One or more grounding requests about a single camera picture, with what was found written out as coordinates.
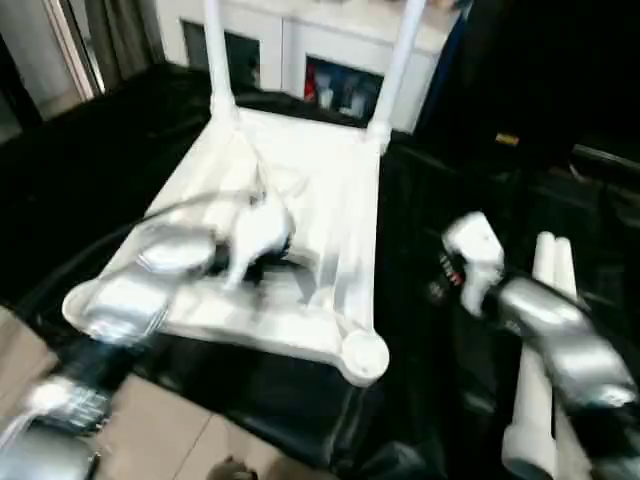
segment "white plastic chair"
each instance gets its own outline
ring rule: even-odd
[[[302,300],[296,272],[268,282],[260,308],[244,291],[223,293],[216,279],[181,288],[163,330],[231,342],[335,365],[354,385],[367,386],[389,364],[374,330],[373,288],[380,156],[389,142],[391,111],[413,48],[426,0],[408,0],[389,71],[366,130],[237,107],[220,21],[219,0],[206,0],[211,120],[157,195],[149,211],[213,190],[255,188],[268,178],[295,221],[292,255],[311,256],[314,291]],[[176,211],[165,222],[206,226],[229,234],[238,205],[217,201]],[[105,272],[139,249],[135,229]],[[82,329],[88,284],[65,299],[67,320]]]

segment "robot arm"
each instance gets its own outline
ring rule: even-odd
[[[275,228],[264,226],[265,210],[267,227]],[[241,220],[232,245],[232,270],[239,273],[227,283],[238,283],[256,258],[284,248],[290,234],[286,212],[268,198]],[[57,365],[0,428],[0,480],[94,478],[99,453],[90,437],[111,416],[114,395],[162,326],[180,285],[201,277],[215,260],[208,230],[162,225],[151,237],[133,261],[99,280],[82,312],[87,335],[60,352]]]
[[[637,386],[585,310],[530,277],[505,275],[502,247],[480,213],[452,225],[443,244],[441,263],[463,307],[515,333],[540,354],[600,477],[640,478]]]

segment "black plastic sheet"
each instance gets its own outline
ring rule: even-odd
[[[206,124],[209,91],[206,75],[158,67],[0,148],[5,304],[15,306],[52,268],[143,215]],[[283,94],[239,92],[238,102],[346,121]],[[540,231],[569,237],[581,297],[640,376],[640,214],[630,195],[566,172],[470,165],[442,163],[403,137],[382,159],[375,323],[391,364],[372,387],[354,388],[326,365],[166,335],[137,372],[343,480],[459,478],[470,466],[478,476],[506,476],[500,442],[520,344],[457,306],[430,302],[440,234],[482,210],[509,264],[525,270]],[[64,294],[98,273],[119,243],[61,278],[23,318],[54,351],[78,336],[61,318]]]

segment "black cable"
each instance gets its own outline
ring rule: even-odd
[[[248,191],[212,191],[206,192],[200,195],[196,195],[192,198],[182,200],[180,202],[173,203],[167,207],[161,208],[153,213],[145,215],[137,220],[128,222],[120,227],[116,228],[111,233],[104,235],[98,240],[94,241],[91,245],[87,246],[79,253],[74,255],[71,259],[55,268],[51,271],[38,285],[36,285],[20,302],[18,302],[14,309],[19,318],[30,318],[37,309],[42,298],[49,293],[66,275],[75,270],[78,265],[84,262],[93,252],[105,245],[108,245],[117,238],[127,234],[133,228],[147,223],[155,218],[163,215],[167,215],[175,210],[182,208],[192,207],[194,205],[211,202],[213,200],[226,199],[226,200],[247,200],[251,201],[253,194]]]

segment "white pipe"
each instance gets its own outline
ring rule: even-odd
[[[231,113],[235,110],[235,100],[229,80],[229,62],[220,15],[220,1],[204,0],[204,11],[207,59],[211,78],[211,113],[217,114],[221,110],[224,113]]]
[[[556,274],[555,286],[567,296],[577,299],[578,291],[573,269],[571,242],[566,238],[556,241]],[[580,447],[567,416],[561,408],[556,407],[556,443],[562,452],[562,462],[558,465],[558,478],[588,480],[591,478],[591,462]]]
[[[553,285],[556,241],[549,232],[538,235],[533,276]],[[551,436],[553,408],[551,385],[542,360],[524,347],[513,408],[513,421],[505,430],[502,464],[518,478],[554,479],[557,473],[556,442]]]
[[[382,81],[376,109],[367,128],[369,138],[378,140],[383,151],[391,138],[391,113],[409,63],[425,4],[426,0],[407,0],[398,38],[391,54],[391,65]]]

